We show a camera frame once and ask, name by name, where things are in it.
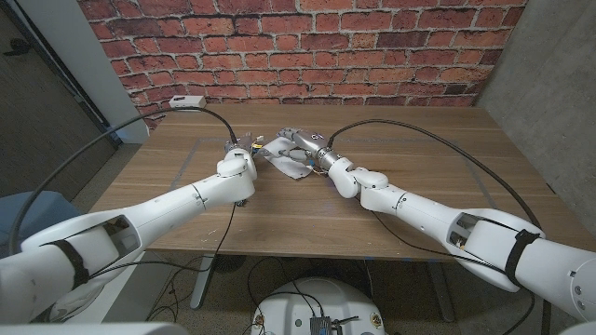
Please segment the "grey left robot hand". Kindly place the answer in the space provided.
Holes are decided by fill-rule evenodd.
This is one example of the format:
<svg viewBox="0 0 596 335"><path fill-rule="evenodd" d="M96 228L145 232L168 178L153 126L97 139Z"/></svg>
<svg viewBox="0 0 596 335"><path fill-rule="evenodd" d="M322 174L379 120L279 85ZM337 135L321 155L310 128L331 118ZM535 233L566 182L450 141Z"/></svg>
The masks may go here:
<svg viewBox="0 0 596 335"><path fill-rule="evenodd" d="M237 138L236 142L228 141L224 146L224 150L229 152L233 149L243 149L250 154L256 154L263 147L264 136L258 135L254 137L251 132Z"/></svg>

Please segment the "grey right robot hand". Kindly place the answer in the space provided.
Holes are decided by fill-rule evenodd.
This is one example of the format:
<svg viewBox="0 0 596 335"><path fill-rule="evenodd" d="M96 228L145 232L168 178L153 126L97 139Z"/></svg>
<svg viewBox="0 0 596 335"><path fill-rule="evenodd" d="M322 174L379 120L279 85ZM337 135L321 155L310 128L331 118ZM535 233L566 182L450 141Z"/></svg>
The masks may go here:
<svg viewBox="0 0 596 335"><path fill-rule="evenodd" d="M291 142L290 148L280 153L295 161L319 161L328 151L328 141L317 132L285 127L278 132L278 136Z"/></svg>

